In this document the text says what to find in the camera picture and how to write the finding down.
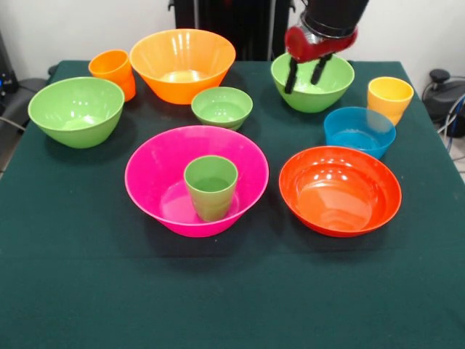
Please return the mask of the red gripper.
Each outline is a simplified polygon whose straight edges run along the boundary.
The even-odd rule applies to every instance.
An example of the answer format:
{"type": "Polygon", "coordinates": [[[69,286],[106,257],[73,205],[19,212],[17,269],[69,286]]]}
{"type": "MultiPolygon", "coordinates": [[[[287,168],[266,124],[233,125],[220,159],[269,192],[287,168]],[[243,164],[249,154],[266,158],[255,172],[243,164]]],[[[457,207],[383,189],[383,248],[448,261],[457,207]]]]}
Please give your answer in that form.
{"type": "Polygon", "coordinates": [[[348,37],[335,39],[315,35],[303,27],[290,27],[285,34],[285,46],[290,54],[290,60],[284,92],[291,94],[294,90],[298,63],[319,59],[310,79],[311,84],[318,84],[325,66],[333,54],[350,48],[355,43],[357,36],[357,28],[348,37]]]}

